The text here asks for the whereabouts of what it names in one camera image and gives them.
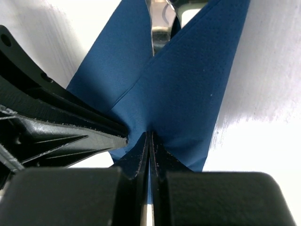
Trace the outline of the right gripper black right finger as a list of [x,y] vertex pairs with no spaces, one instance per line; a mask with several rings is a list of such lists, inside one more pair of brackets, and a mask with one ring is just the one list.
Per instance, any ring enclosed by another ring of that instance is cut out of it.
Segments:
[[156,226],[293,226],[279,185],[262,172],[193,172],[149,134]]

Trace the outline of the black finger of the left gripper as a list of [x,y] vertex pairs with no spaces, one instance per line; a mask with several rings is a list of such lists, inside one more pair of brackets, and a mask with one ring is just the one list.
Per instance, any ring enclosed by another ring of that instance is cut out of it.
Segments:
[[0,28],[0,185],[30,167],[69,167],[127,145],[126,127],[61,87]]

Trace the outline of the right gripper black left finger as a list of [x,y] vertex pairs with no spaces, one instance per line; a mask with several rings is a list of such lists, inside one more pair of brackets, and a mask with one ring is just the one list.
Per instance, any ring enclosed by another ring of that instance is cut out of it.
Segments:
[[33,168],[0,202],[3,226],[146,225],[149,133],[109,168]]

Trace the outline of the blue paper napkin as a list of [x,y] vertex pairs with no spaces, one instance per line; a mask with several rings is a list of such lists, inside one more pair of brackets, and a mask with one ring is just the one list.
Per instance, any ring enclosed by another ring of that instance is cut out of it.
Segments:
[[145,1],[120,2],[67,87],[126,125],[114,161],[154,131],[183,164],[203,169],[249,4],[209,1],[153,54]]

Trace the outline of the spoon with green handle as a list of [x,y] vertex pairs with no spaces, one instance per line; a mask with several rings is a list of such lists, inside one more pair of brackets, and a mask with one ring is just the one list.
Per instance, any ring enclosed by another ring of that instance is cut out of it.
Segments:
[[176,17],[167,0],[146,0],[150,16],[150,33],[153,54],[157,54],[170,40]]

